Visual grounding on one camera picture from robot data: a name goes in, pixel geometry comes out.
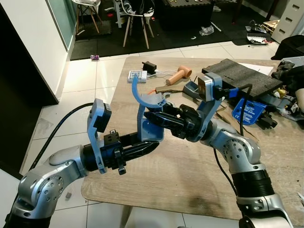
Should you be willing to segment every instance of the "plastic bag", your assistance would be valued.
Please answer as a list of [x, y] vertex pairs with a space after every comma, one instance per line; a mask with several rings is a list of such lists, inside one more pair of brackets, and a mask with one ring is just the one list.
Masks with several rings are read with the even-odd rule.
[[199, 31], [201, 36], [207, 36], [210, 35], [212, 33], [214, 33], [214, 28], [212, 25], [210, 25], [209, 27], [201, 27], [201, 31]]

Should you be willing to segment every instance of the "wooden tabletop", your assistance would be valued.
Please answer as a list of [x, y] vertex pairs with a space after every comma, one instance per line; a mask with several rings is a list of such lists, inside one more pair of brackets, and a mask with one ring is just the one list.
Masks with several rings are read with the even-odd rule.
[[[179, 65], [192, 68], [191, 79], [201, 69], [222, 59], [128, 57], [125, 61], [111, 103], [112, 116], [106, 129], [116, 129], [120, 135], [136, 132], [138, 103], [127, 83], [129, 70], [139, 70], [142, 62], [150, 61], [159, 71], [177, 70]], [[239, 63], [277, 67], [272, 60], [234, 60]], [[148, 93], [164, 86], [165, 79], [149, 79], [138, 85], [140, 93]], [[197, 108], [193, 99], [183, 93], [172, 94], [169, 101], [176, 106], [186, 104]], [[248, 129], [259, 140], [261, 161], [266, 165], [275, 192], [279, 193], [294, 225], [304, 225], [303, 206], [297, 193], [303, 193], [303, 138], [304, 132], [296, 122], [274, 114], [278, 122], [274, 129], [261, 130], [252, 125]], [[228, 164], [219, 155], [227, 173]], [[101, 175], [99, 171], [84, 180], [82, 194], [88, 200], [136, 207], [161, 209], [189, 214], [240, 219], [236, 197], [219, 170], [213, 150], [199, 142], [192, 143], [171, 135], [165, 129], [164, 140], [149, 155], [129, 161], [127, 173], [119, 176], [117, 170]]]

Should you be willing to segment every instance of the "chair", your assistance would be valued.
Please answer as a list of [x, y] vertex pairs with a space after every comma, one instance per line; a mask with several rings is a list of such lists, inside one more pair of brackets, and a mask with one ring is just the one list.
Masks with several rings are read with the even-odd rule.
[[79, 32], [79, 16], [82, 16], [82, 23], [83, 22], [83, 15], [86, 14], [87, 10], [90, 10], [90, 14], [92, 17], [92, 20], [94, 22], [94, 25], [96, 27], [97, 32], [99, 33], [97, 24], [95, 22], [95, 19], [93, 17], [93, 12], [96, 14], [96, 16], [98, 17], [98, 19], [100, 20], [101, 24], [101, 18], [98, 15], [98, 6], [100, 5], [101, 0], [72, 0], [74, 3], [77, 4], [77, 28], [76, 28], [76, 33], [78, 34]]
[[147, 45], [147, 48], [149, 49], [149, 43], [148, 43], [148, 38], [147, 38], [147, 33], [146, 33], [146, 28], [145, 28], [145, 24], [143, 22], [143, 18], [145, 18], [146, 20], [146, 23], [149, 27], [149, 30], [151, 32], [151, 35], [152, 37], [154, 38], [154, 35], [153, 35], [153, 32], [152, 32], [152, 29], [151, 29], [151, 26], [150, 26], [150, 19], [151, 17], [153, 16], [154, 14], [154, 10], [151, 12], [151, 13], [144, 13], [143, 15], [136, 15], [136, 14], [131, 14], [131, 13], [128, 13], [125, 8], [124, 8], [124, 4], [123, 4], [123, 0], [121, 0], [121, 3], [122, 3], [122, 8], [124, 10], [124, 12], [129, 15], [129, 18], [128, 18], [128, 23], [127, 23], [127, 29], [125, 31], [125, 36], [124, 36], [124, 42], [123, 42], [123, 47], [125, 46], [125, 42], [127, 40], [127, 36], [128, 36], [128, 31], [129, 31], [129, 26], [130, 26], [130, 23], [131, 23], [131, 27], [130, 27], [130, 35], [132, 34], [132, 27], [133, 27], [133, 18], [134, 17], [141, 17], [142, 19], [142, 28], [143, 28], [143, 33], [144, 33], [144, 38], [146, 40], [146, 45]]

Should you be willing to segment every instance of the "white tile floor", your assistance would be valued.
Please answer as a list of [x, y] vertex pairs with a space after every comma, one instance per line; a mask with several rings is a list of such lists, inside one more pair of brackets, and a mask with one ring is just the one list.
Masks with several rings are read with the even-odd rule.
[[[83, 103], [92, 102], [95, 97], [111, 103], [125, 58], [128, 56], [270, 59], [275, 54], [277, 47], [276, 43], [262, 47], [235, 46], [230, 41], [103, 57], [98, 62], [91, 62], [88, 59], [72, 61], [60, 103], [43, 108], [22, 174], [28, 171], [46, 138], [66, 113]], [[89, 143], [86, 134], [86, 119], [89, 109], [88, 107], [78, 111], [62, 125], [41, 162], [54, 152], [73, 146], [74, 142], [77, 144]], [[81, 184], [82, 180], [72, 183], [62, 194], [50, 227], [63, 228], [69, 223], [69, 226], [74, 228], [118, 228], [122, 206], [87, 201], [81, 195]], [[72, 193], [69, 200], [65, 198], [67, 192]], [[134, 208], [126, 228], [177, 228], [178, 226], [232, 228], [238, 227], [237, 224], [237, 221], [226, 219]]]

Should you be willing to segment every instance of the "black cable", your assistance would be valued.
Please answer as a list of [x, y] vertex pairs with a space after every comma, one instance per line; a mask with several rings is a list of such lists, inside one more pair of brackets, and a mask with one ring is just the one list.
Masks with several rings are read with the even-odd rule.
[[88, 107], [88, 106], [92, 106], [93, 103], [87, 103], [87, 104], [83, 104], [81, 106], [78, 106], [77, 108], [74, 108], [71, 112], [69, 112], [68, 114], [65, 115], [65, 117], [62, 118], [62, 120], [57, 124], [57, 126], [55, 127], [55, 129], [53, 130], [53, 132], [51, 133], [51, 135], [49, 136], [49, 138], [47, 139], [46, 143], [44, 144], [44, 146], [42, 147], [41, 151], [39, 152], [39, 154], [37, 155], [36, 159], [34, 160], [33, 164], [31, 165], [30, 169], [33, 169], [36, 167], [38, 161], [40, 160], [40, 158], [42, 157], [44, 151], [46, 150], [46, 148], [48, 147], [49, 143], [51, 142], [51, 140], [53, 139], [53, 137], [55, 136], [56, 132], [58, 131], [58, 129], [60, 128], [60, 126], [63, 124], [63, 122], [73, 113], [75, 113], [76, 111], [84, 108], [84, 107]]
[[246, 96], [245, 96], [245, 99], [244, 99], [244, 102], [243, 102], [243, 106], [242, 106], [242, 110], [241, 110], [241, 119], [240, 119], [240, 122], [239, 122], [239, 130], [240, 130], [240, 133], [242, 136], [244, 136], [244, 131], [243, 131], [243, 121], [244, 121], [244, 111], [245, 111], [245, 108], [246, 108], [246, 103], [247, 103], [247, 100], [249, 98], [249, 95], [250, 95], [250, 92], [251, 92], [251, 89], [252, 89], [252, 84], [247, 84], [247, 85], [244, 85], [244, 86], [241, 86], [239, 87], [238, 89], [239, 90], [243, 90], [243, 89], [246, 89], [248, 88], [247, 90], [247, 93], [246, 93]]
[[229, 178], [229, 176], [228, 176], [228, 175], [226, 174], [226, 172], [223, 170], [223, 167], [221, 166], [221, 164], [219, 163], [219, 158], [218, 158], [217, 151], [215, 150], [215, 148], [213, 148], [213, 151], [214, 151], [215, 160], [217, 161], [217, 164], [218, 164], [219, 169], [220, 169], [220, 170], [222, 171], [222, 173], [225, 175], [225, 177], [226, 177], [227, 180], [229, 181], [229, 183], [230, 183], [230, 185], [231, 185], [231, 187], [232, 187], [232, 189], [233, 189], [235, 195], [237, 196], [238, 194], [237, 194], [236, 188], [234, 187], [234, 185], [233, 185], [231, 179]]

